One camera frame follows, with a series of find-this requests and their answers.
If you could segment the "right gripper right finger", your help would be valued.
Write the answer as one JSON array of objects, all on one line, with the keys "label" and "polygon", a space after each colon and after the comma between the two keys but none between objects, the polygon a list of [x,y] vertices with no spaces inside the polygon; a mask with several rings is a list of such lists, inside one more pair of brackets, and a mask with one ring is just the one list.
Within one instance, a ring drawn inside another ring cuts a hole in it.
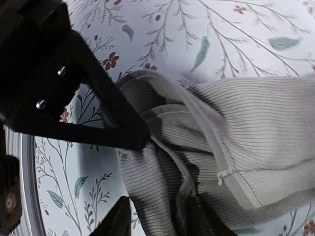
[{"label": "right gripper right finger", "polygon": [[208,207],[200,195],[189,196],[177,204],[177,235],[179,236],[234,236]]}]

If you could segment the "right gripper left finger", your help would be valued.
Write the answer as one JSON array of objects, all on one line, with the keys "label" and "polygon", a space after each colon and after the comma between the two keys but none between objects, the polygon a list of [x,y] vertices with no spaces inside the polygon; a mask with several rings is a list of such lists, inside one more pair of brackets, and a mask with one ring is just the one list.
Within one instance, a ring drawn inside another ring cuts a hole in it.
[{"label": "right gripper left finger", "polygon": [[131,236],[129,197],[121,196],[90,236]]}]

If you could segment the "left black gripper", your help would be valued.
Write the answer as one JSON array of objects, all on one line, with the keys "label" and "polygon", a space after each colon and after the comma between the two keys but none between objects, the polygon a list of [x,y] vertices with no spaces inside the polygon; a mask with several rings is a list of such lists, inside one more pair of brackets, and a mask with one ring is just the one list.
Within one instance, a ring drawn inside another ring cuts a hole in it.
[{"label": "left black gripper", "polygon": [[0,116],[5,118],[15,90],[22,86],[42,55],[70,31],[62,0],[0,2]]}]

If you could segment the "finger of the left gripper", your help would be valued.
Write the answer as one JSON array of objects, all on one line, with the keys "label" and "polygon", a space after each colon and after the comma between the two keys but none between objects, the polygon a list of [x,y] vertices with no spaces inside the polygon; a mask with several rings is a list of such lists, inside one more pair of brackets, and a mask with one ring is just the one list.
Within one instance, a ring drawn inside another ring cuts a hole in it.
[{"label": "finger of the left gripper", "polygon": [[3,123],[24,134],[141,149],[149,131],[83,38],[49,48],[32,35],[3,45]]}]

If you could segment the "grey underwear cream waistband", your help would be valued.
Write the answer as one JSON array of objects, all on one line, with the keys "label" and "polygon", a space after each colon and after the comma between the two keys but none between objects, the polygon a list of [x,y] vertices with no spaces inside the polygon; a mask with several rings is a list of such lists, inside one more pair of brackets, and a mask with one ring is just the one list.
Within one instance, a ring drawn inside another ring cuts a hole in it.
[{"label": "grey underwear cream waistband", "polygon": [[315,75],[194,80],[149,70],[117,81],[150,129],[139,151],[117,149],[148,236],[177,235],[177,204],[200,195],[230,229],[315,199]]}]

